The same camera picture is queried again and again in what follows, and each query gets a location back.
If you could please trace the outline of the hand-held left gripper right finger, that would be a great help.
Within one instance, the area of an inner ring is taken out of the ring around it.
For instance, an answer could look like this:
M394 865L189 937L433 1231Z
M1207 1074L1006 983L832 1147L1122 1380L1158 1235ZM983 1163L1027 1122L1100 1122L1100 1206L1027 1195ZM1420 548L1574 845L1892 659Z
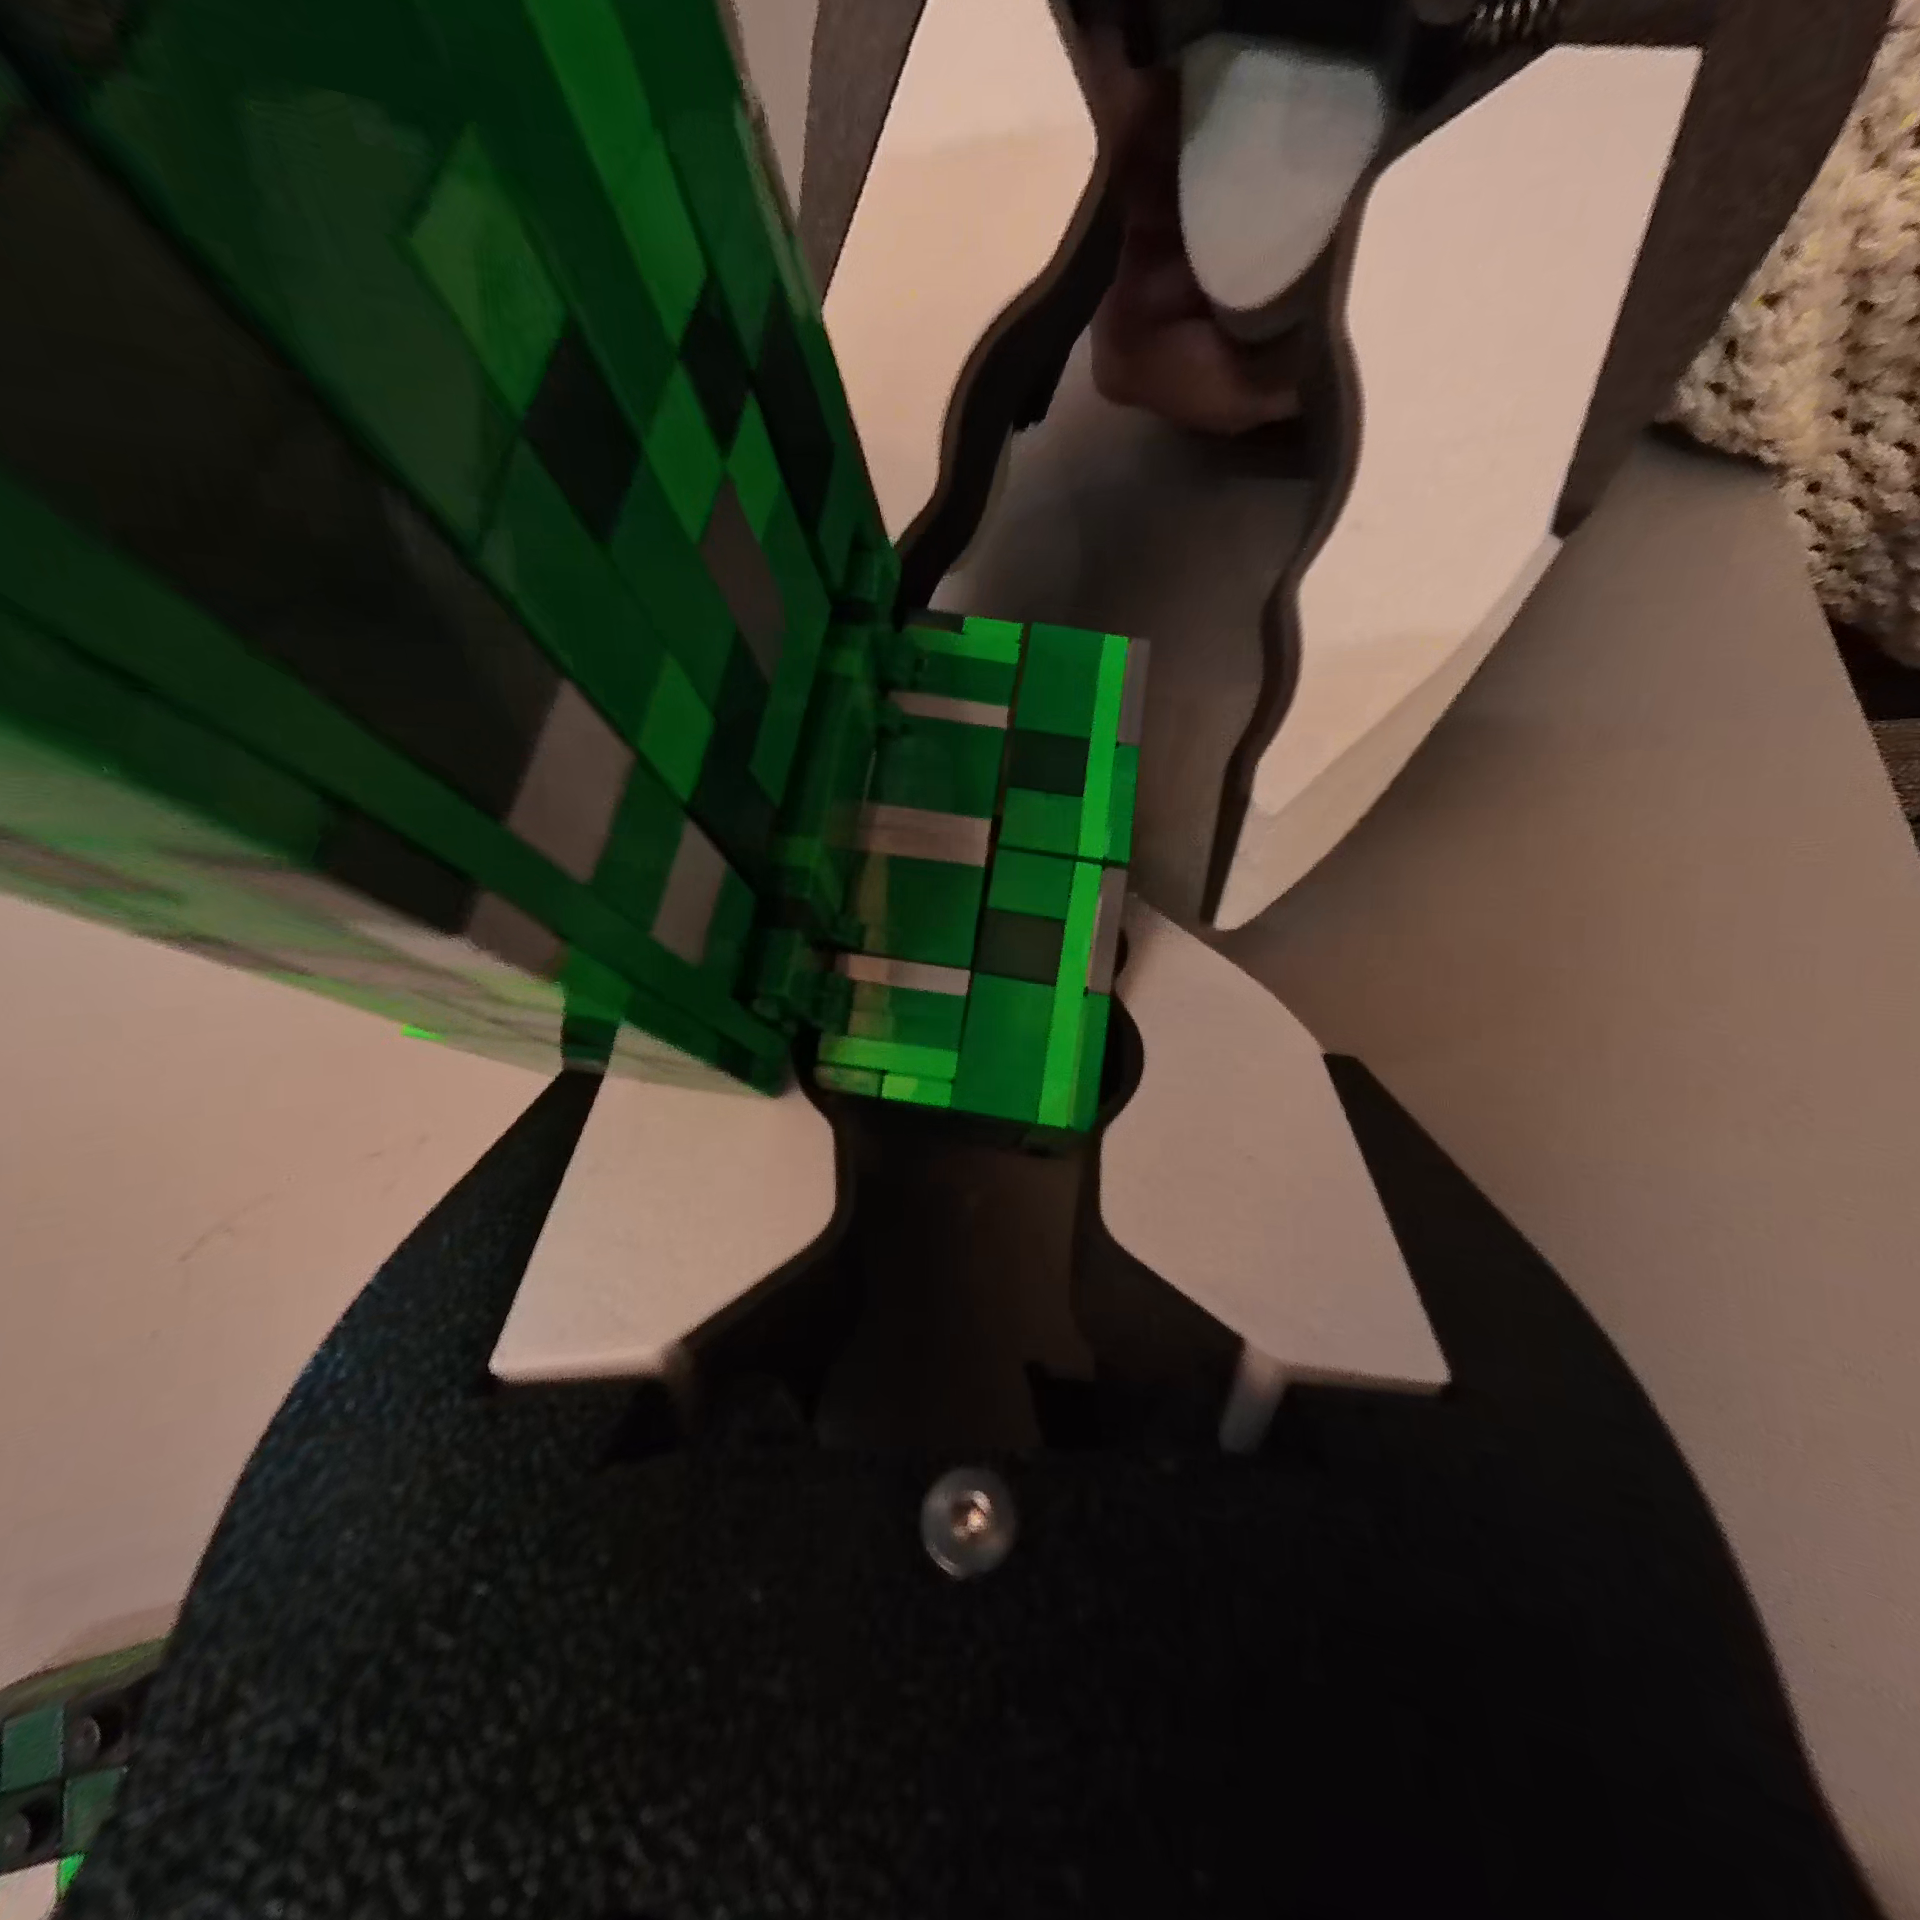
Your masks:
M1217 1446L1254 1453L1295 1384L1444 1391L1444 1346L1307 1025L1143 896L1114 1002L1143 1063L1097 1143L1092 1217L1191 1306Z

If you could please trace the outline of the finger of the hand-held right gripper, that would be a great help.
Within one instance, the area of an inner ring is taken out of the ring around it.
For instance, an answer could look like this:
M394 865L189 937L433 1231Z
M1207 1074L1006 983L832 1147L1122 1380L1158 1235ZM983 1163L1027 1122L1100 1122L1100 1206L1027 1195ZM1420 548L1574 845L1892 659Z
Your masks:
M1272 595L1290 691L1221 805L1212 928L1264 912L1378 805L1551 567L1698 67L1693 46L1497 59L1346 219L1336 476Z
M822 310L899 611L991 514L1112 264L1069 5L820 8Z

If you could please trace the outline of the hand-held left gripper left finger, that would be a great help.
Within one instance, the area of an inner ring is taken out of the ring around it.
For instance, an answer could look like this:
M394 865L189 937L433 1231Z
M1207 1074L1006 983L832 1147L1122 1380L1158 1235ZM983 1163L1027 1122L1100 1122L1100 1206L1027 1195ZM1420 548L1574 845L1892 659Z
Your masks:
M851 1185L820 1102L604 1077L487 1355L531 1400L622 1395L627 1419L814 1419L859 1286Z

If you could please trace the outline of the green lego creeper figure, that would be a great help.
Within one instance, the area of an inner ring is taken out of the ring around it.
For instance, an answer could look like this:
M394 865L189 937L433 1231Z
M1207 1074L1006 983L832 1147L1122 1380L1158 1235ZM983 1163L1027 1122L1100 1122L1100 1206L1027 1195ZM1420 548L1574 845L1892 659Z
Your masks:
M726 5L3 5L3 893L554 1072L1097 1116L1146 651L936 611Z

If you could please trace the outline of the small green lego piece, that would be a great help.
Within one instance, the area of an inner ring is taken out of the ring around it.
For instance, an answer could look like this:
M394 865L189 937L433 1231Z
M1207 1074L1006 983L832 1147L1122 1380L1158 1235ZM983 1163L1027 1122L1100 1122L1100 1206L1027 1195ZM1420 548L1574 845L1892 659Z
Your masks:
M164 1637L41 1669L3 1686L3 1877L70 1882L97 1840L164 1657Z

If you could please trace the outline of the person's right hand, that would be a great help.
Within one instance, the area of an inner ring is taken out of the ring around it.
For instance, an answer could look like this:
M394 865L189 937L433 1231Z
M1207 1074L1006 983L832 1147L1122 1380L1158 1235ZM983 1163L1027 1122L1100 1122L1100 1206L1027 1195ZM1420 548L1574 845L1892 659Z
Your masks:
M1303 404L1312 337L1243 347L1202 297L1183 253L1122 253L1090 322L1090 373L1104 402L1237 441Z

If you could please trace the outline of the cream knit cloth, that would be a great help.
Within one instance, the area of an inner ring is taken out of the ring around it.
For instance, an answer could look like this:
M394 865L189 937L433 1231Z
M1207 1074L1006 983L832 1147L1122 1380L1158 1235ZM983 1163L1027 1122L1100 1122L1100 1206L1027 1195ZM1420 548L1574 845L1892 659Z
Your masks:
M1822 607L1916 665L1916 8L1659 424L1765 467Z

